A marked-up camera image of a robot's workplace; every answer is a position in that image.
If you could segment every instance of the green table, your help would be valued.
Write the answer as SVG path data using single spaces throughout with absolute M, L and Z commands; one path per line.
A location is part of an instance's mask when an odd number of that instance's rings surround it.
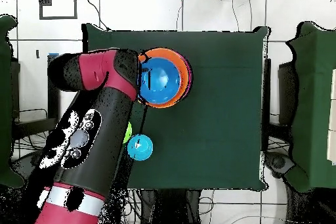
M 336 69 L 336 32 L 304 22 L 299 25 L 297 37 L 287 44 L 293 52 L 299 93 L 290 151 L 298 166 L 286 178 L 299 192 L 315 187 L 334 189 L 336 166 L 327 160 L 327 134 L 332 71 Z
M 166 47 L 185 56 L 193 71 L 190 94 L 164 109 L 148 108 L 143 134 L 154 151 L 135 162 L 129 188 L 263 190 L 261 86 L 263 39 L 255 33 L 106 32 L 83 27 L 84 51 L 109 47 L 141 52 Z M 140 131 L 145 107 L 135 103 L 130 122 Z

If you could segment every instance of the blue bowl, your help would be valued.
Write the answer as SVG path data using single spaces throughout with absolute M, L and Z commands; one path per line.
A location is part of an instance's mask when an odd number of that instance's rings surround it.
M 142 63 L 140 96 L 149 103 L 164 104 L 180 88 L 180 74 L 176 66 L 165 58 L 151 58 Z

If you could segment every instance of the blue ball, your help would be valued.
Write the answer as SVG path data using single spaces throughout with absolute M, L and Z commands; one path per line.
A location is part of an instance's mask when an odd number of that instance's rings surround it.
M 134 160 L 146 160 L 153 153 L 153 142 L 143 134 L 137 134 L 129 139 L 127 152 Z

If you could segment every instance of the green ball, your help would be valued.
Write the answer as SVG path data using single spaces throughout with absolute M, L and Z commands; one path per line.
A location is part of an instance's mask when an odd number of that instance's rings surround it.
M 123 139 L 123 144 L 125 144 L 132 136 L 132 125 L 129 122 L 129 125 L 127 126 L 126 129 L 126 134 L 125 134 L 125 138 Z

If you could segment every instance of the orange bowl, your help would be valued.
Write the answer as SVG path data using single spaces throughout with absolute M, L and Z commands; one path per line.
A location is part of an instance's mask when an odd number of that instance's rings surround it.
M 176 104 L 181 97 L 183 96 L 189 81 L 188 69 L 181 59 L 180 55 L 168 48 L 155 48 L 149 51 L 146 51 L 144 54 L 139 55 L 138 59 L 140 62 L 144 62 L 148 58 L 165 58 L 166 60 L 171 61 L 178 70 L 180 75 L 180 87 L 176 93 L 176 95 L 169 101 L 163 104 L 153 104 L 146 101 L 146 104 L 155 108 L 166 108 Z

